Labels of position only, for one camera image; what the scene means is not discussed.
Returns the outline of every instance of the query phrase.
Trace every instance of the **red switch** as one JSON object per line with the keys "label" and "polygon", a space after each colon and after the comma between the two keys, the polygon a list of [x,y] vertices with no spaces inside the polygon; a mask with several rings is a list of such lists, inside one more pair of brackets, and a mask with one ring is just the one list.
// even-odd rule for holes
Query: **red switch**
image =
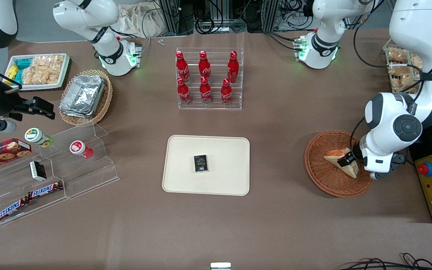
{"label": "red switch", "polygon": [[419,164],[418,173],[422,176],[432,176],[432,165],[429,162]]}

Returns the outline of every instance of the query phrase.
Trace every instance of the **wicker basket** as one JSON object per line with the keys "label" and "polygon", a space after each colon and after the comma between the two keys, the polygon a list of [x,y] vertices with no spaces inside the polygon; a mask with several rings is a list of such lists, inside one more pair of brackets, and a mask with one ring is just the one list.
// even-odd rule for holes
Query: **wicker basket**
{"label": "wicker basket", "polygon": [[[106,112],[110,108],[111,99],[113,97],[113,86],[111,85],[111,82],[110,82],[110,79],[108,78],[108,76],[106,74],[104,74],[104,72],[101,72],[99,70],[86,70],[86,71],[79,73],[77,76],[79,76],[79,75],[89,75],[89,76],[98,75],[101,78],[104,78],[106,80],[106,84],[104,85],[104,89],[103,89],[103,94],[101,94],[101,99],[99,100],[99,104],[98,104],[98,107],[96,109],[96,114],[94,115],[93,118],[82,118],[82,117],[65,115],[64,113],[62,113],[60,111],[60,115],[66,123],[69,123],[72,125],[82,125],[82,124],[87,123],[89,121],[93,121],[94,123],[98,123],[99,121],[101,121],[101,119],[103,119],[103,116],[106,114]],[[64,92],[63,92],[63,95],[61,97],[61,101],[65,97],[65,95],[68,91],[69,85],[71,85],[71,83],[73,82],[73,80],[75,78],[76,78],[76,76],[73,77],[70,80],[70,82],[66,85]]]}
{"label": "wicker basket", "polygon": [[[356,197],[372,185],[369,172],[358,162],[356,179],[324,159],[327,152],[348,147],[350,134],[340,130],[328,130],[314,136],[307,144],[304,164],[314,183],[326,193],[340,198]],[[353,137],[353,144],[358,138]]]}

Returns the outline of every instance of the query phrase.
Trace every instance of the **brown table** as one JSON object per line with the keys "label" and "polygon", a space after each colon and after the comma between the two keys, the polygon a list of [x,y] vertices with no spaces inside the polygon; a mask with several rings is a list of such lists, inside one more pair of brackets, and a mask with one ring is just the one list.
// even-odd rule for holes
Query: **brown table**
{"label": "brown table", "polygon": [[[386,29],[360,31],[358,48],[369,62],[383,63],[379,51],[388,38]],[[121,179],[0,227],[0,270],[191,270],[216,261],[235,270],[317,270],[368,257],[400,263],[400,252],[432,261],[432,224],[409,165],[345,199],[326,195],[305,171],[303,153],[315,134],[351,131],[366,101],[390,89],[386,70],[359,61],[352,40],[348,31],[334,62],[312,70],[262,34],[195,34],[164,38],[165,46],[155,39],[141,68],[111,77],[114,97],[100,122]],[[243,110],[180,111],[176,47],[243,47]],[[68,53],[70,76],[101,69],[89,42],[17,42],[9,52]],[[37,95],[57,107],[61,92]],[[71,127],[59,116],[24,116],[13,136],[32,126],[48,134]],[[364,126],[357,135],[365,132]],[[166,143],[174,134],[246,137],[249,194],[164,192]]]}

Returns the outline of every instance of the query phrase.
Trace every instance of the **cookie box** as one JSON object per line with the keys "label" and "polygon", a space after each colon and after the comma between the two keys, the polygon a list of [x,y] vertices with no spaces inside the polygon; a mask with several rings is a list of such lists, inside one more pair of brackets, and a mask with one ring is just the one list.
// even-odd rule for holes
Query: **cookie box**
{"label": "cookie box", "polygon": [[0,165],[31,155],[31,146],[16,138],[0,143]]}

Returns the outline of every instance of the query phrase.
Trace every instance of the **white lid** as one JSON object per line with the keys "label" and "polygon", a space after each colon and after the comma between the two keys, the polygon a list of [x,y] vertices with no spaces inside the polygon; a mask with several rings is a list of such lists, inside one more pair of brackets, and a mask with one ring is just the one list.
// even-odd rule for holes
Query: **white lid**
{"label": "white lid", "polygon": [[34,143],[41,140],[41,137],[43,137],[43,133],[41,132],[41,130],[35,127],[30,128],[24,134],[24,138],[30,143]]}
{"label": "white lid", "polygon": [[85,149],[86,149],[86,145],[84,145],[84,142],[82,141],[74,141],[69,146],[69,150],[71,151],[71,153],[75,155],[82,154]]}

